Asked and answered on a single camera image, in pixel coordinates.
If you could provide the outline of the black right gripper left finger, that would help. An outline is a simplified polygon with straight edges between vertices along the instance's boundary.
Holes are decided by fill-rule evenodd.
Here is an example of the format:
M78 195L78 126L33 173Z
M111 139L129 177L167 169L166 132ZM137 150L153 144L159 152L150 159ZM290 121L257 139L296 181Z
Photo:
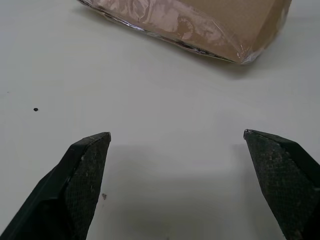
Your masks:
M101 132L73 143L34 187L0 238L85 240L101 193L111 142Z

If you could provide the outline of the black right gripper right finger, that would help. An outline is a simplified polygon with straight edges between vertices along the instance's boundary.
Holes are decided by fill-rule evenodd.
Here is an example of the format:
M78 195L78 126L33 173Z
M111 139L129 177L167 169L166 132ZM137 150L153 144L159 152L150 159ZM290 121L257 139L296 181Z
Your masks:
M320 238L320 165L297 143L243 133L261 192L287 240Z

